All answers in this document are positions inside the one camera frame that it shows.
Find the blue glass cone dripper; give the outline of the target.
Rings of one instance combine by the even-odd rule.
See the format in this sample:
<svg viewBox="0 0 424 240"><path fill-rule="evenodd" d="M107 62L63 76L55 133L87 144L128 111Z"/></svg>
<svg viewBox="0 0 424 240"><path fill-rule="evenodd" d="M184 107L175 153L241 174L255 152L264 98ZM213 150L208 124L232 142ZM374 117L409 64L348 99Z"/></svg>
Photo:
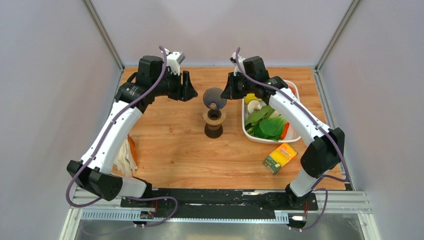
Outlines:
<svg viewBox="0 0 424 240"><path fill-rule="evenodd" d="M202 97L204 105L210 110L221 110L227 104L227 99L222 98L224 91L218 87L208 88Z"/></svg>

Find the brown glass coffee carafe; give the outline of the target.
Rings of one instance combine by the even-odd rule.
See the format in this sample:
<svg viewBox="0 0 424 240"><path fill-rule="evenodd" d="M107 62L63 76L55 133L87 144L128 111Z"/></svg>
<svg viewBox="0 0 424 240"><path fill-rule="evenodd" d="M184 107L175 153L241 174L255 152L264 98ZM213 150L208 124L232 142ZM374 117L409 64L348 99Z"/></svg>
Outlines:
<svg viewBox="0 0 424 240"><path fill-rule="evenodd" d="M204 126L204 133L208 138L217 139L223 134L222 124L210 125L206 123Z"/></svg>

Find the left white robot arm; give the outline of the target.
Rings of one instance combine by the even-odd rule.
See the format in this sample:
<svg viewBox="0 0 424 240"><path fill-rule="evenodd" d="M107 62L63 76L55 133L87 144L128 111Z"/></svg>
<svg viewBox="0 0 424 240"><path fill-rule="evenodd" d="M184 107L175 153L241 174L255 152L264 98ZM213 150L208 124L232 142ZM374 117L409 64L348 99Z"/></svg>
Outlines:
<svg viewBox="0 0 424 240"><path fill-rule="evenodd" d="M140 207L152 203L151 183L113 175L112 169L129 131L156 97L187 102L198 96L190 73L180 71L184 59L183 52L174 51L165 59L145 55L139 60L137 72L118 88L108 119L91 147L79 161L71 160L67 165L66 170L78 187L106 201L129 197Z"/></svg>

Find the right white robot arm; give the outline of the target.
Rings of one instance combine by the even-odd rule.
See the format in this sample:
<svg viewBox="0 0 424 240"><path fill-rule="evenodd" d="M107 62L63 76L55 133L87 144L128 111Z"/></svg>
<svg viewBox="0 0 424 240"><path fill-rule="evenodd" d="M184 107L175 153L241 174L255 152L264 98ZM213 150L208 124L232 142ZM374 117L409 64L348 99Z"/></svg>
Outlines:
<svg viewBox="0 0 424 240"><path fill-rule="evenodd" d="M244 58L235 52L230 61L235 68L228 75L221 97L238 100L247 94L255 94L286 118L307 146L300 158L300 172L286 187L286 205L298 209L305 203L305 195L327 177L327 172L344 163L345 133L339 127L330 128L315 117L293 94L285 80L269 75L261 57Z"/></svg>

